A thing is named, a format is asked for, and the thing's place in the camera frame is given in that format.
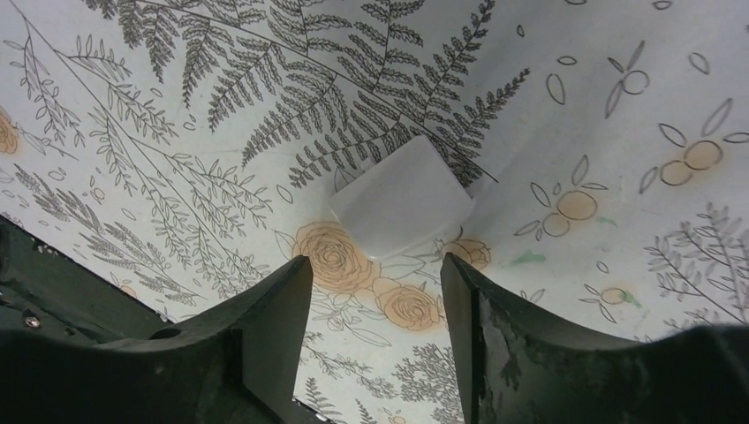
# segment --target floral tablecloth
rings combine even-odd
[[[746,2],[0,10],[2,215],[165,321],[309,256],[295,391],[332,420],[462,422],[447,252],[620,337],[747,323]],[[416,135],[476,210],[368,261],[326,201]]]

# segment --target bolt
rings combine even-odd
[[[31,327],[32,329],[38,329],[42,326],[42,323],[39,321],[39,318],[35,316],[28,316],[24,318],[24,323]]]

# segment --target orange flower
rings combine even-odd
[[[11,119],[0,109],[0,153],[11,155],[19,147],[19,132],[11,125]]]
[[[377,306],[398,327],[422,331],[440,321],[436,300],[416,287],[402,286],[388,278],[377,278],[372,290]]]
[[[309,257],[314,283],[335,293],[354,293],[372,285],[380,265],[353,244],[338,223],[310,223],[297,231],[293,255]]]
[[[440,253],[455,254],[458,258],[468,262],[472,267],[481,270],[491,262],[491,251],[485,243],[474,240],[455,240],[445,243]]]

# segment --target green mark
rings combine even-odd
[[[634,298],[634,295],[628,291],[624,292],[624,298],[622,300],[636,307],[642,307],[642,305]]]
[[[543,262],[545,260],[546,256],[542,254],[534,254],[531,249],[528,249],[524,254],[521,254],[515,261],[513,261],[512,265],[519,265],[527,262]]]
[[[611,218],[607,218],[606,216],[599,216],[599,217],[595,218],[595,221],[597,223],[610,223],[611,225],[614,225],[615,227],[619,228],[619,226],[617,225],[616,221],[614,221]]]

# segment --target fabric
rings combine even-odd
[[[747,323],[744,1],[1,5],[3,216],[174,322],[309,256],[332,420],[462,422],[447,252],[620,337]],[[418,134],[476,210],[372,263],[326,201]]]

